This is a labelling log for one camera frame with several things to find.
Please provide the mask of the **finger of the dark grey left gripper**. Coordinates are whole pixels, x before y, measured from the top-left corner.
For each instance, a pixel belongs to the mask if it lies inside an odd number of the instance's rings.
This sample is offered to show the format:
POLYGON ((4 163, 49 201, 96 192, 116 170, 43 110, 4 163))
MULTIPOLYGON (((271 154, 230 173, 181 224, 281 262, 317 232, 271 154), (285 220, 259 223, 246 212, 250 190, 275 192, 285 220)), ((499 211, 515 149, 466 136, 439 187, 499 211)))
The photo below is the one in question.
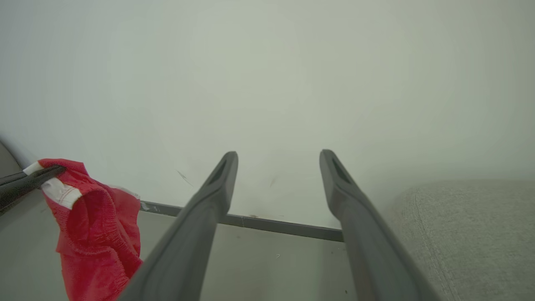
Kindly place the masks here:
POLYGON ((24 172, 5 176, 0 179, 0 190, 23 190, 36 189, 44 182, 58 176, 66 170, 64 166, 50 166, 46 169, 37 170, 29 175, 24 172))
POLYGON ((9 210, 11 207, 13 207, 17 203, 17 201, 21 197, 27 195, 28 193, 36 189, 30 188, 30 189, 23 189, 23 190, 0 191, 1 213, 4 213, 6 210, 9 210))

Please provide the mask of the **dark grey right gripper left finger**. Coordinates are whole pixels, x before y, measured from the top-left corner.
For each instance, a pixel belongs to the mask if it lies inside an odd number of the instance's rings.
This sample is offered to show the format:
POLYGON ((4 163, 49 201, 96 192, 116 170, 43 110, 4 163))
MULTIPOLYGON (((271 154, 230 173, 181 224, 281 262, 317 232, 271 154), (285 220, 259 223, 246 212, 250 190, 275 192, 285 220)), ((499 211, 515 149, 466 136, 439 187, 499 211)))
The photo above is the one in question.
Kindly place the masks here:
POLYGON ((238 154, 227 152, 121 293, 120 301, 198 301, 218 223, 229 211, 238 154))

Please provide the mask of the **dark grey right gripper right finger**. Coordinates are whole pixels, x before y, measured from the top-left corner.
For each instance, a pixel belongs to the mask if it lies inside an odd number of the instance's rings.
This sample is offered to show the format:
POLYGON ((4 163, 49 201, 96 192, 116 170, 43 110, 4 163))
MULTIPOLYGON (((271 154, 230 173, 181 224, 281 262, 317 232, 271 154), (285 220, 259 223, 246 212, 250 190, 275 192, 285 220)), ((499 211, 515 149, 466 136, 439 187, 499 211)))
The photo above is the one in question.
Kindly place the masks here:
POLYGON ((372 202, 330 149, 319 165, 326 202, 341 225, 359 301, 439 301, 440 297, 372 202))

